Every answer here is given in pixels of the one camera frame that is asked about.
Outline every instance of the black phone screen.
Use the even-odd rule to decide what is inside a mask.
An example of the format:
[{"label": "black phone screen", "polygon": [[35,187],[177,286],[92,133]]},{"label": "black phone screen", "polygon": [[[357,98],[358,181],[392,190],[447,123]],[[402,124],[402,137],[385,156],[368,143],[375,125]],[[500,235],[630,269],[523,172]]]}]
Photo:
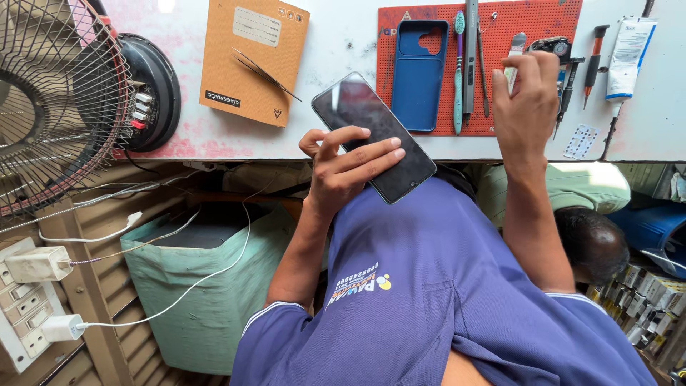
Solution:
[{"label": "black phone screen", "polygon": [[329,130],[359,126],[371,131],[368,139],[343,144],[347,152],[384,139],[400,138],[405,158],[371,181],[387,203],[396,203],[436,173],[436,164],[359,73],[351,73],[317,95],[312,100],[312,109]]}]

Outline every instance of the orange screwdriver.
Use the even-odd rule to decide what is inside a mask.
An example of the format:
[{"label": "orange screwdriver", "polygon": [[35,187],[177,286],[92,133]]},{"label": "orange screwdriver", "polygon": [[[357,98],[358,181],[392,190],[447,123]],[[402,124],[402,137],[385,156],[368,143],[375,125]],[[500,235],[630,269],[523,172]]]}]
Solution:
[{"label": "orange screwdriver", "polygon": [[602,39],[605,37],[605,32],[610,27],[609,24],[599,25],[595,30],[595,44],[593,45],[593,55],[589,60],[589,69],[586,72],[586,98],[584,99],[584,110],[586,110],[586,103],[589,102],[591,90],[595,85],[595,77],[598,76],[598,67],[600,66],[600,49],[602,48]]}]

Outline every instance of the green bag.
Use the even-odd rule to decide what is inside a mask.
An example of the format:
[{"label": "green bag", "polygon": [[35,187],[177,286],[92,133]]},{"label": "green bag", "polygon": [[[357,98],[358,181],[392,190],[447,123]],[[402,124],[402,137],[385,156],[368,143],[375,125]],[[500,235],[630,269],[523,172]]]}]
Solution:
[{"label": "green bag", "polygon": [[[169,221],[167,214],[121,237],[121,248]],[[168,366],[205,374],[231,375],[233,359],[248,318],[264,305],[270,280],[295,231],[281,204],[252,223],[241,260],[193,288],[166,313],[150,320]],[[147,316],[174,303],[190,286],[228,267],[240,256],[248,228],[214,249],[146,245],[125,253],[126,264]]]}]

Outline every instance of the dark hair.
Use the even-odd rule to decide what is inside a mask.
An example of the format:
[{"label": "dark hair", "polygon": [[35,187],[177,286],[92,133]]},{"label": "dark hair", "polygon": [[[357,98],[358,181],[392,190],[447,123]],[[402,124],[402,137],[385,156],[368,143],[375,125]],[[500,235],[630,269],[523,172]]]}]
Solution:
[{"label": "dark hair", "polygon": [[608,282],[629,261],[624,232],[595,210],[558,209],[555,222],[570,265],[586,268],[592,284]]}]

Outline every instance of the brown notebook cover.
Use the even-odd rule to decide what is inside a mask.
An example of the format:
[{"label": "brown notebook cover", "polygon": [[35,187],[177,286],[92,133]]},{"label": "brown notebook cover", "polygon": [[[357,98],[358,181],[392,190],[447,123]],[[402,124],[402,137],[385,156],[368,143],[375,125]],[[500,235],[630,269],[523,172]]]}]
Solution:
[{"label": "brown notebook cover", "polygon": [[309,12],[282,1],[210,0],[200,104],[285,127],[293,97],[240,63],[232,53],[250,64],[231,47],[298,95],[308,22]]}]

